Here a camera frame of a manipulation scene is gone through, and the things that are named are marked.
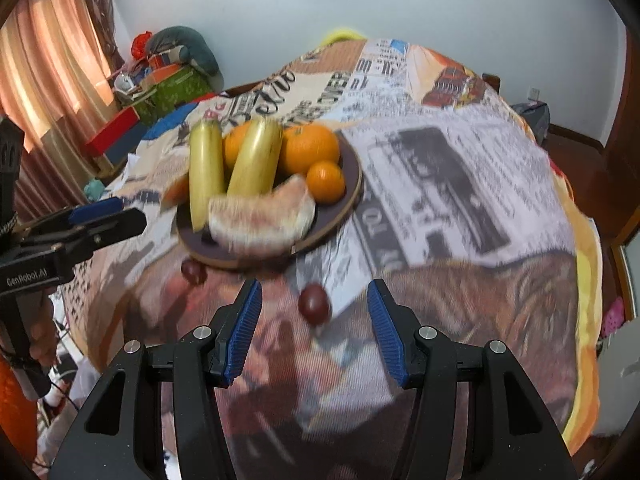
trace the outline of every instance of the wooden door frame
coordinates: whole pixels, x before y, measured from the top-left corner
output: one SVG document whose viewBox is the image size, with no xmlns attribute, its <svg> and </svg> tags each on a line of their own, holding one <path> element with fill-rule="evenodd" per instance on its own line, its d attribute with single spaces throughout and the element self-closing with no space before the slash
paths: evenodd
<svg viewBox="0 0 640 480">
<path fill-rule="evenodd" d="M 626 222 L 622 231 L 611 244 L 611 252 L 616 267 L 616 274 L 622 292 L 622 301 L 625 304 L 625 319 L 632 320 L 638 314 L 640 304 L 634 301 L 633 291 L 630 286 L 630 275 L 626 264 L 624 247 L 633 239 L 640 230 L 640 207 L 636 208 L 631 218 Z"/>
</svg>

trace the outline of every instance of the wooden floor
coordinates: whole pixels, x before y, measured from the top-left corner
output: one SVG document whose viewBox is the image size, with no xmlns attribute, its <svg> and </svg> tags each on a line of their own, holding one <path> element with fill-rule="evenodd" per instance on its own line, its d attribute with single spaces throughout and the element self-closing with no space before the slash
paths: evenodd
<svg viewBox="0 0 640 480">
<path fill-rule="evenodd" d="M 609 246 L 638 204 L 607 171 L 596 148 L 554 134 L 549 134 L 542 147 L 569 178 L 578 208 L 593 218 L 598 227 L 603 263 L 602 306 L 606 312 L 620 295 Z M 590 460 L 601 463 L 614 442 L 615 438 L 591 437 L 574 456 L 577 471 L 581 474 Z"/>
</svg>

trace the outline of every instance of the fruit plate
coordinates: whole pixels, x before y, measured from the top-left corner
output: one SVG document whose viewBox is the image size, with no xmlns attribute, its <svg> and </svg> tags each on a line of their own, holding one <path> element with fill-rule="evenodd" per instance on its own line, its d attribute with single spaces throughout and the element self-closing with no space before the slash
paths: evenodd
<svg viewBox="0 0 640 480">
<path fill-rule="evenodd" d="M 193 232 L 191 213 L 187 202 L 178 206 L 175 224 L 178 229 L 178 237 L 191 257 L 205 265 L 219 269 L 246 269 L 269 263 L 282 263 L 283 260 L 294 254 L 308 251 L 319 245 L 351 213 L 357 204 L 362 188 L 362 168 L 358 155 L 342 136 L 338 139 L 340 140 L 340 167 L 346 184 L 344 196 L 333 205 L 316 205 L 316 217 L 308 233 L 286 254 L 268 260 L 235 256 L 218 245 L 203 231 Z"/>
</svg>

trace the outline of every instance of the orange cloth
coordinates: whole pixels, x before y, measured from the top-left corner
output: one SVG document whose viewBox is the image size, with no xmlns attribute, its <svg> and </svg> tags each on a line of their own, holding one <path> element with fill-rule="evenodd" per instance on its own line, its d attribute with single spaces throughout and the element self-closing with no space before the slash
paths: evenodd
<svg viewBox="0 0 640 480">
<path fill-rule="evenodd" d="M 0 358 L 0 426 L 29 464 L 36 457 L 37 409 L 36 402 L 24 398 L 14 373 L 7 362 Z"/>
</svg>

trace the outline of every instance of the gray pillow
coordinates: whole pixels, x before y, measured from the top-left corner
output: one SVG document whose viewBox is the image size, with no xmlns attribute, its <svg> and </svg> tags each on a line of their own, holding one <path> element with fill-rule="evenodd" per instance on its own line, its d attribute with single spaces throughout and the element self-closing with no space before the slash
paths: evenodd
<svg viewBox="0 0 640 480">
<path fill-rule="evenodd" d="M 165 50 L 171 50 L 176 46 L 184 46 L 180 51 L 180 61 L 190 62 L 201 72 L 210 76 L 216 75 L 220 69 L 211 49 L 207 46 L 202 35 L 189 27 L 169 27 L 154 34 L 146 42 L 145 51 L 151 54 L 160 54 Z"/>
</svg>

